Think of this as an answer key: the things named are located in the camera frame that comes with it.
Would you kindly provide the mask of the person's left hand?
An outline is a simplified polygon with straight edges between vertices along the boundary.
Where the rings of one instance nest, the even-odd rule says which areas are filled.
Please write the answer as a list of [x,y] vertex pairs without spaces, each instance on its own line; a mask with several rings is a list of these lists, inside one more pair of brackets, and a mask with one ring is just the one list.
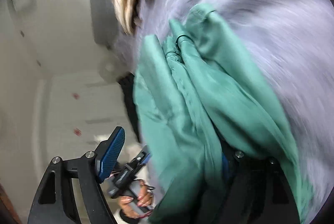
[[130,196],[120,196],[118,205],[126,217],[132,219],[145,218],[153,210],[153,193],[144,180],[135,180],[130,190],[125,192]]

